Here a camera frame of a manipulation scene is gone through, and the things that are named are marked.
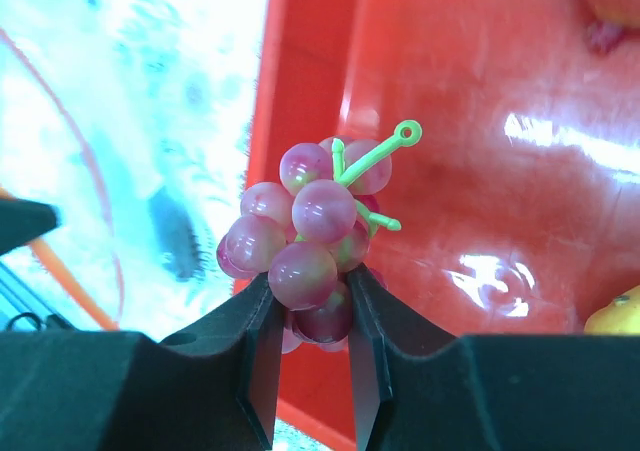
red tray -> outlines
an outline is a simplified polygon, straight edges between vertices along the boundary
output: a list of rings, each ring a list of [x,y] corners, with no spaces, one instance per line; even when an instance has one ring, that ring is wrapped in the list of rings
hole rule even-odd
[[[336,133],[394,155],[367,264],[450,332],[572,333],[640,284],[640,47],[586,50],[581,0],[270,0],[249,184]],[[346,353],[283,357],[280,416],[354,447]]]

thin red line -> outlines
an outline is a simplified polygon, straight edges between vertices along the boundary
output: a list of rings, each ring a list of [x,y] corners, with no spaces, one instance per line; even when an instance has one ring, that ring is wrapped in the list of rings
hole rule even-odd
[[[98,195],[98,200],[100,201],[100,207],[102,208],[102,218],[104,222],[107,224],[107,228],[109,229],[109,234],[112,238],[115,237],[115,231],[113,227],[113,216],[111,214],[111,202],[109,200],[109,194],[107,192],[107,187],[105,185],[104,179],[102,177],[102,173],[100,172],[100,167],[96,161],[96,157],[91,149],[91,146],[85,139],[80,131],[80,127],[75,122],[75,120],[71,117],[65,106],[62,104],[62,101],[53,89],[49,86],[49,84],[45,81],[42,75],[38,72],[35,66],[29,61],[29,58],[22,52],[20,48],[18,48],[17,44],[7,35],[5,30],[0,27],[0,38],[3,39],[7,46],[11,49],[16,58],[27,68],[29,73],[36,79],[36,81],[40,84],[42,89],[49,95],[53,103],[58,108],[58,112],[62,115],[63,119],[66,121],[69,129],[73,133],[74,137],[80,144],[82,157],[89,169],[89,173],[91,174],[91,178],[93,180],[93,184],[96,190],[96,194]],[[120,302],[118,303],[118,311],[114,321],[119,322],[122,318],[122,312],[124,310],[124,299],[125,299],[125,285],[124,285],[124,275],[122,273],[122,266],[120,265],[120,259],[114,250],[111,251],[111,258],[113,260],[113,266],[116,271],[116,282],[118,285],[118,294]]]

orange cable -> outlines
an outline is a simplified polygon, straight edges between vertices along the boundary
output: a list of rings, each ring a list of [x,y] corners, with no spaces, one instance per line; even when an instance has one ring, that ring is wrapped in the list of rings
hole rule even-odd
[[[66,121],[69,129],[73,133],[74,137],[80,144],[81,154],[86,163],[86,166],[91,174],[91,178],[94,183],[94,187],[96,193],[98,195],[98,199],[100,201],[100,206],[102,208],[102,218],[107,224],[107,228],[109,229],[109,234],[113,238],[115,237],[115,231],[113,227],[113,217],[111,214],[111,203],[109,201],[109,195],[107,193],[107,187],[105,185],[104,179],[100,172],[100,168],[96,161],[95,155],[91,146],[87,142],[87,140],[82,135],[82,131],[78,124],[71,117],[67,109],[64,107],[60,98],[54,93],[51,87],[44,80],[42,75],[38,72],[38,70],[33,66],[29,58],[18,48],[16,43],[9,38],[7,33],[3,28],[0,27],[0,39],[4,40],[9,49],[13,52],[13,54],[18,58],[18,60],[27,68],[29,73],[36,79],[36,81],[40,84],[40,86],[44,89],[47,95],[51,98],[53,103],[55,104],[58,112],[62,115],[63,119]],[[0,188],[0,195],[5,194],[6,196],[10,196],[9,193]],[[54,277],[54,279],[62,286],[62,288],[71,296],[76,303],[82,309],[84,309],[102,328],[106,330],[114,330],[118,329],[118,325],[116,324],[120,318],[122,317],[122,312],[124,309],[124,299],[125,299],[125,285],[124,285],[124,275],[122,273],[122,266],[120,265],[120,259],[115,251],[112,250],[111,257],[113,261],[113,266],[116,271],[116,282],[118,286],[118,294],[119,294],[119,303],[118,303],[118,311],[116,315],[116,319],[112,320],[105,312],[102,310],[96,302],[89,296],[89,294],[84,290],[84,288],[78,283],[78,281],[74,278],[73,274],[69,271],[69,269],[65,266],[64,262],[56,255],[56,253],[49,247],[49,245],[41,238],[37,238],[36,240],[29,243],[33,254],[38,258],[38,260],[42,263],[45,269]]]

grape bunch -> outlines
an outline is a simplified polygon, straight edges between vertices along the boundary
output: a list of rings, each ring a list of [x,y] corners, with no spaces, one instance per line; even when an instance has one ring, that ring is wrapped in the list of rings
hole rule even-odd
[[[346,345],[353,307],[345,274],[362,263],[379,226],[400,229],[379,214],[374,194],[389,183],[391,152],[421,136],[417,123],[406,123],[415,121],[401,123],[382,144],[347,136],[297,144],[282,157],[280,183],[244,193],[241,216],[218,246],[218,264],[236,279],[268,272],[274,297],[288,310],[283,353],[302,341],[329,352]],[[409,137],[401,134],[406,128]]]

yellow fruit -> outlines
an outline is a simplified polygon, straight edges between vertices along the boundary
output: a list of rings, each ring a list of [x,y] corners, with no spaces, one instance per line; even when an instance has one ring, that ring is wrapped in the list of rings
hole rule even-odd
[[[640,335],[640,286],[618,296],[591,315],[584,326],[585,334]]]

